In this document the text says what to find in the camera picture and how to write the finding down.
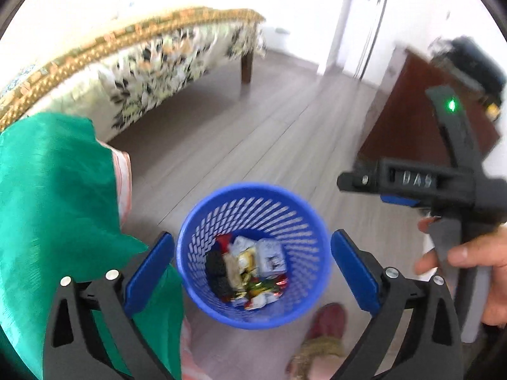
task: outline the green fabric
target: green fabric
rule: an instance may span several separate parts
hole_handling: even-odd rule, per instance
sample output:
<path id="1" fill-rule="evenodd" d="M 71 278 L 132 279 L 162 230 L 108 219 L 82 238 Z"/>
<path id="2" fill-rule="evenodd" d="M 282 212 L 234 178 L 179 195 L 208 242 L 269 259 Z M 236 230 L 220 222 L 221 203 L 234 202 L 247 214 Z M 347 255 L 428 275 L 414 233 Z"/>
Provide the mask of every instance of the green fabric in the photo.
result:
<path id="1" fill-rule="evenodd" d="M 0 136 L 0 219 L 0 325 L 42 379 L 46 322 L 60 279 L 100 278 L 146 245 L 121 234 L 111 151 L 80 117 L 39 113 Z M 181 280 L 169 266 L 134 321 L 176 379 L 182 320 Z M 101 317 L 97 321 L 115 367 L 125 370 Z M 12 355 L 5 342 L 0 346 Z"/>

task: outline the perforated basket wall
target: perforated basket wall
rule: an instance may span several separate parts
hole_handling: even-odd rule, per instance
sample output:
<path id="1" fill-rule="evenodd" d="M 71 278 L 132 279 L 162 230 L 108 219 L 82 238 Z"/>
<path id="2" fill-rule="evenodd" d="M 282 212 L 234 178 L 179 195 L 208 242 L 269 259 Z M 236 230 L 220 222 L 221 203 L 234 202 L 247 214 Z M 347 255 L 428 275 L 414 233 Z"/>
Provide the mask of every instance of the perforated basket wall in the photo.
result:
<path id="1" fill-rule="evenodd" d="M 275 303 L 254 310 L 222 303 L 210 291 L 205 255 L 225 233 L 282 243 L 289 286 Z M 330 237 L 311 206 L 282 188 L 240 183 L 216 191 L 188 215 L 179 234 L 176 260 L 191 298 L 210 316 L 234 327 L 271 328 L 308 311 L 326 287 L 330 272 Z"/>

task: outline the basket rim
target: basket rim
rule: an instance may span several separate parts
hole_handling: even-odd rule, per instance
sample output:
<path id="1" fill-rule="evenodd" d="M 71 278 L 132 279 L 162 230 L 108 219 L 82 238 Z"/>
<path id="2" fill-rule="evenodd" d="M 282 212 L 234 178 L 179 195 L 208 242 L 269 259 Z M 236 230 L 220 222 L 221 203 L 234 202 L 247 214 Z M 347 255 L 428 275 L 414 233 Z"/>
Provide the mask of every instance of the basket rim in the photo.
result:
<path id="1" fill-rule="evenodd" d="M 290 313 L 284 314 L 283 316 L 280 317 L 274 317 L 273 319 L 270 319 L 269 321 L 265 322 L 239 321 L 224 316 L 221 313 L 217 312 L 216 310 L 208 306 L 201 299 L 201 297 L 195 292 L 195 290 L 192 288 L 191 279 L 189 278 L 187 273 L 183 270 L 183 255 L 182 255 L 183 237 L 187 234 L 187 232 L 189 232 L 188 230 L 189 223 L 192 221 L 194 216 L 199 211 L 201 211 L 201 209 L 205 205 L 207 205 L 211 200 L 215 199 L 216 197 L 225 193 L 229 193 L 230 191 L 241 190 L 244 188 L 257 188 L 262 190 L 267 189 L 269 191 L 282 194 L 284 197 L 288 199 L 294 200 L 296 204 L 300 205 L 306 211 L 306 214 L 310 217 L 311 221 L 316 225 L 316 228 L 318 229 L 318 234 L 320 234 L 318 238 L 320 238 L 321 241 L 329 241 L 329 245 L 324 245 L 323 247 L 324 264 L 321 268 L 319 268 L 320 278 L 315 283 L 314 289 L 309 293 L 307 297 L 305 297 L 305 299 L 301 303 L 295 306 L 295 308 Z M 208 314 L 210 317 L 214 318 L 215 320 L 221 323 L 236 328 L 247 330 L 270 329 L 290 323 L 291 321 L 303 316 L 315 305 L 320 296 L 323 294 L 324 290 L 328 285 L 328 280 L 331 273 L 331 235 L 329 234 L 324 221 L 316 213 L 315 209 L 313 209 L 313 207 L 308 202 L 303 200 L 300 196 L 292 193 L 291 191 L 288 191 L 283 187 L 269 183 L 258 183 L 258 182 L 234 183 L 215 190 L 213 193 L 209 194 L 207 197 L 205 197 L 199 203 L 197 203 L 194 206 L 194 208 L 190 211 L 179 231 L 178 242 L 176 246 L 176 266 L 180 276 L 183 279 L 183 286 L 185 287 L 188 295 L 190 296 L 192 301 L 194 301 L 197 304 L 197 306 L 206 314 Z"/>

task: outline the wooden cabinet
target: wooden cabinet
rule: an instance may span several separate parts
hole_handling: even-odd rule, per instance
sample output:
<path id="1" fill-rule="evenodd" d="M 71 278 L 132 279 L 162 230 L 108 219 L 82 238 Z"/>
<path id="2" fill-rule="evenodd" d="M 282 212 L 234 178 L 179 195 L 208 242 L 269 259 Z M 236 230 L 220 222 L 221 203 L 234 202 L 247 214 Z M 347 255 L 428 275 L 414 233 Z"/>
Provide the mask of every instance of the wooden cabinet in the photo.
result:
<path id="1" fill-rule="evenodd" d="M 363 126 L 356 164 L 382 157 L 449 166 L 430 100 L 424 91 L 450 85 L 458 95 L 483 156 L 500 138 L 482 108 L 481 94 L 430 64 L 414 51 L 397 47 Z"/>

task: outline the green led indicator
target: green led indicator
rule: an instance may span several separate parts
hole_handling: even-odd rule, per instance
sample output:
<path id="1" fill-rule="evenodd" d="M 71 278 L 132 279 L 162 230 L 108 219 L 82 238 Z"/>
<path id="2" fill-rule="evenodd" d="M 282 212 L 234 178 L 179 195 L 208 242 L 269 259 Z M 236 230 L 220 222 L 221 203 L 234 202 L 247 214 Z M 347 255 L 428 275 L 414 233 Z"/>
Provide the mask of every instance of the green led indicator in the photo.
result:
<path id="1" fill-rule="evenodd" d="M 456 111 L 456 101 L 454 99 L 449 101 L 447 104 L 447 108 L 454 113 Z"/>

